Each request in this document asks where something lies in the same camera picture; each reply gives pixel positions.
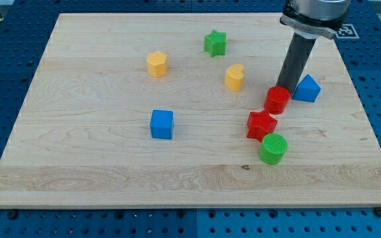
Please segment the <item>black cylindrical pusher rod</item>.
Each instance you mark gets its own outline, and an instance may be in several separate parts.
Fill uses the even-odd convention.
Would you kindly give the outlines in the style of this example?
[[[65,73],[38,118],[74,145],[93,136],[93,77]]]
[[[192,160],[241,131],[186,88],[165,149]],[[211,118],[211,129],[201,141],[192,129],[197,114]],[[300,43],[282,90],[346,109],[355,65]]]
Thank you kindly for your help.
[[[291,95],[294,94],[315,43],[315,38],[307,39],[297,33],[293,34],[276,86],[284,87]]]

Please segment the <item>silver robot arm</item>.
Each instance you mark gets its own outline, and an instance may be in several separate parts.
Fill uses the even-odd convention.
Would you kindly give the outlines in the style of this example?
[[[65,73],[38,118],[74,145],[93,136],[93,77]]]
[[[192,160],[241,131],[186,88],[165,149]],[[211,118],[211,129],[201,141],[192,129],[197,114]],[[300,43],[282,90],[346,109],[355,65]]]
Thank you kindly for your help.
[[[349,11],[350,0],[287,0],[279,19],[294,33],[276,84],[293,94],[319,37],[332,39]]]

